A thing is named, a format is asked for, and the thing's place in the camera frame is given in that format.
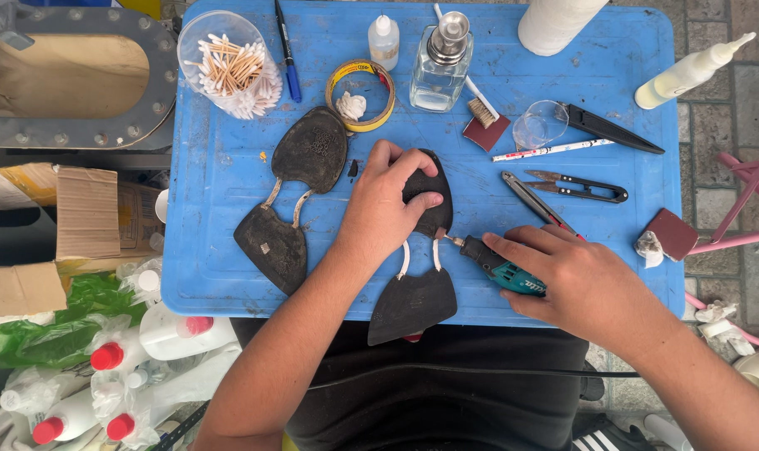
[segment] power cord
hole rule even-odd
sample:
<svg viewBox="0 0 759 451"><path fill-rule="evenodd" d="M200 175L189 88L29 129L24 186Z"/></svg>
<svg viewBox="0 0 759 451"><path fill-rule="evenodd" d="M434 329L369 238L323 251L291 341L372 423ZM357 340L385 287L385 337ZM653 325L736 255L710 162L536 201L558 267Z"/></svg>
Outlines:
<svg viewBox="0 0 759 451"><path fill-rule="evenodd" d="M450 367L448 365L435 365L435 364L393 364L384 367L378 367L367 372L363 372L357 375L351 375L344 377L343 379L335 379L329 382L323 382L321 384L312 384L307 390L315 390L318 388L331 387L333 385L346 384L353 380L360 379L367 375L373 375L378 372L386 372L392 370L407 370L407 369L425 369L436 371L448 371L448 372L468 372L474 374L535 374L535 375L568 375L572 377L641 377L636 372L594 372L594 371L580 371L580 370L543 370L543 369L527 369L527 368L466 368L466 367Z"/></svg>

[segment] cardboard box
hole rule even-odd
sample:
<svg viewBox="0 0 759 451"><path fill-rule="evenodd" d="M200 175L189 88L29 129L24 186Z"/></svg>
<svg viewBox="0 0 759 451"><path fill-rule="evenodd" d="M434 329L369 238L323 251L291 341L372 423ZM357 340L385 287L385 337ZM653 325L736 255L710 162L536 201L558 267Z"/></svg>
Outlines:
<svg viewBox="0 0 759 451"><path fill-rule="evenodd" d="M0 267L0 316L62 310L61 276L109 271L154 254L149 238L164 233L154 214L158 194L117 184L114 171L49 163L0 169L0 210L56 205L57 217L54 261Z"/></svg>

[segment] hand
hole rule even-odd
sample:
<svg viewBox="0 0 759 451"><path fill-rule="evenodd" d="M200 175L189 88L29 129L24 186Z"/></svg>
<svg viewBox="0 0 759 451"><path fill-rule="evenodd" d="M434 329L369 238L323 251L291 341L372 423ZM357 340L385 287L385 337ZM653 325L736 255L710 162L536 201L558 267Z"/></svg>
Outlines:
<svg viewBox="0 0 759 451"><path fill-rule="evenodd" d="M403 151L384 139L374 143L363 174L354 182L333 247L365 261L372 271L399 249L425 210L444 201L439 193L427 192L405 205L402 190L416 169L429 177L438 175L433 159L421 150Z"/></svg>
<svg viewBox="0 0 759 451"><path fill-rule="evenodd" d="M485 244L538 277L546 296L502 290L516 313L540 319L627 359L676 332L680 323L613 251L545 225L516 227Z"/></svg>

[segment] blue plastic table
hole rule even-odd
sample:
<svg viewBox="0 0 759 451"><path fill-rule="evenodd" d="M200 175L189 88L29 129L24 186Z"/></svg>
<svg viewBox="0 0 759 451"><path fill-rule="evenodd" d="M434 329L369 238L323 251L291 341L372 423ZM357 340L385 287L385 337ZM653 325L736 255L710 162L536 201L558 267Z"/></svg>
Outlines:
<svg viewBox="0 0 759 451"><path fill-rule="evenodd" d="M435 150L443 161L454 202L453 236L503 233L524 224L542 226L502 181L508 170L533 180L525 169L542 169L620 185L630 200L611 204L538 192L576 231L618 253L677 315L683 312L683 263L664 262L649 270L632 243L662 207L680 214L680 170L675 102L652 111L638 108L635 89L675 62L669 20L650 8L608 7L562 52L539 57L519 43L516 28L525 5L441 6L446 13L468 16L476 39L470 74L497 110L515 120L534 101L561 100L607 117L666 150L655 155L619 144L542 157L491 163L490 156L461 133L471 119L466 107L473 96L465 89L450 112L432 114L410 106L410 74L415 48L425 25L436 23L432 4L341 3L283 0L291 47L299 69L304 101L288 98L259 120L227 116L194 93L180 76L176 104L176 136L171 169L167 234L164 247L162 297L180 314L266 317L286 296L269 282L240 250L232 233L274 186L271 155L294 122L311 108L324 105L326 78L341 63L367 58L367 30L380 10L400 28L399 65L391 74L396 86L393 114L373 132L349 139L347 164L334 189L314 195L301 211L300 223L308 252L308 271L324 256L338 232L354 179L347 177L351 160L362 171L373 143L389 139L403 148ZM248 18L267 41L274 60L282 60L272 2L201 1L185 21L208 10L231 10ZM356 84L383 90L379 82ZM492 155L511 152L511 127ZM569 128L555 144L589 139ZM265 152L267 159L261 159ZM283 183L273 207L291 222L295 202L307 190L301 182ZM432 242L411 237L411 275L433 267ZM460 256L447 240L440 261L452 275L458 311L445 323L543 327L516 314L497 295L473 261ZM352 304L346 319L369 320L374 303L402 264L402 251L388 258Z"/></svg>

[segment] red sandpaper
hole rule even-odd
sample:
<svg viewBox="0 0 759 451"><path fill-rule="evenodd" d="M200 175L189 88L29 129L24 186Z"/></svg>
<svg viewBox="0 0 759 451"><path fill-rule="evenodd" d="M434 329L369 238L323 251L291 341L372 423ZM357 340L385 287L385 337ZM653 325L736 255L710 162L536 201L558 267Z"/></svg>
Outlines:
<svg viewBox="0 0 759 451"><path fill-rule="evenodd" d="M480 121L473 117L472 121L466 125L463 136L477 143L477 145L485 149L485 152L491 152L491 148L502 136L502 133L505 132L505 128L508 128L508 125L510 125L510 119L499 115L499 119L491 124L490 127L482 128Z"/></svg>
<svg viewBox="0 0 759 451"><path fill-rule="evenodd" d="M683 260L699 239L697 231L667 209L661 209L644 231L655 233L665 254L675 261Z"/></svg>

